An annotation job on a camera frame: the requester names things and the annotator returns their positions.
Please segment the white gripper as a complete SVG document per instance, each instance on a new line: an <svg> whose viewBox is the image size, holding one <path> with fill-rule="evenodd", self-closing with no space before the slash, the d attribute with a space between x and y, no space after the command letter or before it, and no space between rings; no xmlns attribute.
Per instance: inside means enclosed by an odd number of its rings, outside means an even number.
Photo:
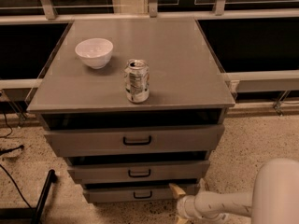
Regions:
<svg viewBox="0 0 299 224"><path fill-rule="evenodd" d="M184 189L174 183L170 183L169 188L178 200L175 224L187 224L192 219L201 219L211 224L224 224L228 220L226 211L231 201L230 194L203 191L187 195Z"/></svg>

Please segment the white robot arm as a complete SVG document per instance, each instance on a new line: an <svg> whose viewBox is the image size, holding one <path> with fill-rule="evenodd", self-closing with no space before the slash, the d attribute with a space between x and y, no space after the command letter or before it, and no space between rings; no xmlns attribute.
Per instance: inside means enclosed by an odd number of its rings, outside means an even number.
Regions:
<svg viewBox="0 0 299 224"><path fill-rule="evenodd" d="M252 192L219 194L208 191L204 180L195 195L173 183L169 187L177 200L176 224L196 219L225 224L231 214L249 217L251 224L299 224L299 161L265 163Z"/></svg>

